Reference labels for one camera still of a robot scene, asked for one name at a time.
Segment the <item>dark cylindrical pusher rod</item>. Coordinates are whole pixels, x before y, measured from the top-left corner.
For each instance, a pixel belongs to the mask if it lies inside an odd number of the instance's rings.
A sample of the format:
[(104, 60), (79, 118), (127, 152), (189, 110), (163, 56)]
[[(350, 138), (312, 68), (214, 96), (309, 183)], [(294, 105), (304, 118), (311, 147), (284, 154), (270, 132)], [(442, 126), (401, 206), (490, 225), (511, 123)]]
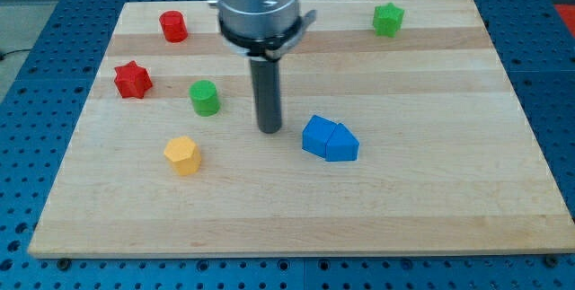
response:
[(279, 63), (251, 59), (250, 69), (258, 128), (276, 133), (282, 126)]

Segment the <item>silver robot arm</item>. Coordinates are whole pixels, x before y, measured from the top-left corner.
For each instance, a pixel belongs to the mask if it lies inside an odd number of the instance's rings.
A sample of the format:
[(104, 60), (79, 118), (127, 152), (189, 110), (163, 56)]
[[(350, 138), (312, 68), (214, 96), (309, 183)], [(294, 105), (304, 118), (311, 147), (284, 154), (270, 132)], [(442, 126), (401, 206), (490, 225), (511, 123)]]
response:
[(279, 61), (315, 22), (316, 11), (301, 14), (299, 0), (208, 0), (217, 9), (226, 44), (249, 59), (258, 128), (282, 127)]

